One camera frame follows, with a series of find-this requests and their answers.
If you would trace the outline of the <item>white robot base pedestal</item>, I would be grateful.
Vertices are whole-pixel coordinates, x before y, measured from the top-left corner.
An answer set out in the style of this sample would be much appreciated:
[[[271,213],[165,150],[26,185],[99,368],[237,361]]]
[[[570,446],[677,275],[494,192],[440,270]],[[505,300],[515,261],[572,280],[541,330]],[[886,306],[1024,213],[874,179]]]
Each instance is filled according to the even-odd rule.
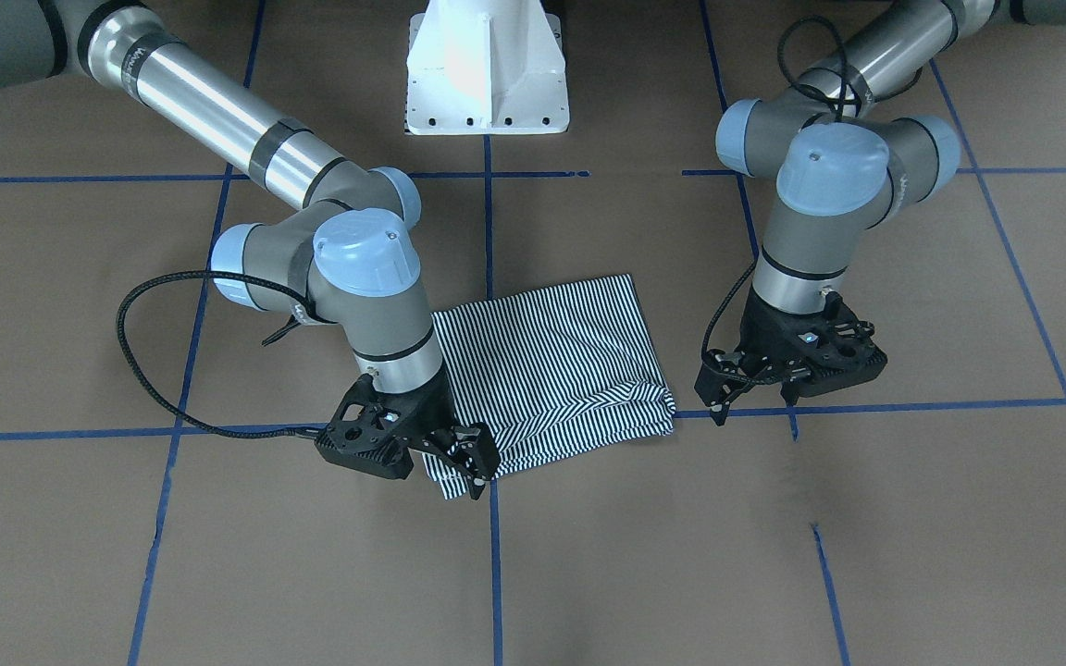
[[[409,20],[405,130],[417,136],[566,132],[564,17],[558,1],[430,1]]]

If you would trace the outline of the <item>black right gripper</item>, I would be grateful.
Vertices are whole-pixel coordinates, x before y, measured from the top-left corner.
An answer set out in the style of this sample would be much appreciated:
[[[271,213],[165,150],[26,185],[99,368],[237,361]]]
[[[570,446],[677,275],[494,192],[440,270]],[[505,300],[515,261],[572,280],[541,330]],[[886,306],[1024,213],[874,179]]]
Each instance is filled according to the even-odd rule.
[[[458,425],[447,366],[422,387],[402,393],[399,401],[399,438],[426,456],[429,476],[445,500],[481,498],[498,474],[501,456],[486,423]]]

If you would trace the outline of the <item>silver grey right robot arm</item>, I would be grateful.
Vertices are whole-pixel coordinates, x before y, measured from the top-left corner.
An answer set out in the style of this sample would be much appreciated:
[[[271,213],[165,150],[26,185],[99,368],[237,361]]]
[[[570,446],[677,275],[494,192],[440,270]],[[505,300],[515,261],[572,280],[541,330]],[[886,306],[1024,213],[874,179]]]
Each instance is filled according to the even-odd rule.
[[[420,141],[403,139],[394,119],[379,116],[400,103],[388,98],[402,94],[394,79],[403,65],[389,65],[386,76],[386,56],[400,56],[403,14],[417,9],[389,14],[372,1],[367,9],[351,1],[151,5],[201,56],[312,123],[361,164],[478,166],[478,142],[450,141],[443,166],[441,157],[403,155]],[[364,47],[360,60],[309,62],[339,31]],[[204,269],[224,228],[290,212],[246,178],[224,180],[226,168],[151,109],[84,77],[0,90],[1,506],[38,507],[48,497],[145,506],[152,500],[139,502],[138,490],[154,492],[164,481],[173,499],[181,494],[189,462],[238,489],[264,481],[284,490],[291,474],[317,474],[340,492],[359,485],[398,499],[417,490],[440,502],[420,471],[409,482],[374,480],[323,462],[297,438],[172,434],[173,415],[134,380],[116,344],[123,296],[157,275]],[[482,214],[479,206],[468,210],[481,202],[479,182],[418,184],[429,208],[415,244],[431,298],[439,307],[481,298]],[[207,422],[326,420],[354,379],[346,341],[335,327],[314,327],[259,346],[279,320],[226,300],[211,283],[181,281],[136,300],[128,340],[154,385]]]

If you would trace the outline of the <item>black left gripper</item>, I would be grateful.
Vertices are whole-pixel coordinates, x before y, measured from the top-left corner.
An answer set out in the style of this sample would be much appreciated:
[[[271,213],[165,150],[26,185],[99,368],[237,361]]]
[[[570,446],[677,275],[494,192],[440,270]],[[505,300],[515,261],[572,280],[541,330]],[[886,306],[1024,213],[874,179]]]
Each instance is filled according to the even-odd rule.
[[[726,425],[728,406],[759,383],[815,383],[812,363],[805,358],[800,334],[811,332],[815,314],[791,314],[771,306],[750,291],[736,352],[706,350],[694,389],[718,427]]]

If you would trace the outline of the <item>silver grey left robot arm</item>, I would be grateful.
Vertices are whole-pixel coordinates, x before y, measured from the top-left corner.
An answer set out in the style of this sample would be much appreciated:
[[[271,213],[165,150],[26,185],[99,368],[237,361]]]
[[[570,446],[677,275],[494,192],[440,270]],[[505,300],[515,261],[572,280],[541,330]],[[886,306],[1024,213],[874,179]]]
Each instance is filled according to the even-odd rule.
[[[856,316],[841,285],[861,235],[926,201],[960,167],[963,143],[939,117],[868,121],[881,102],[914,87],[923,68],[988,25],[1066,26],[1066,1],[897,1],[849,39],[829,18],[834,50],[800,75],[777,63],[787,88],[739,100],[723,113],[715,151],[729,169],[773,179],[775,205],[750,269],[734,350],[704,341],[695,392],[717,426],[729,404],[778,385],[788,406],[881,376],[887,354]]]

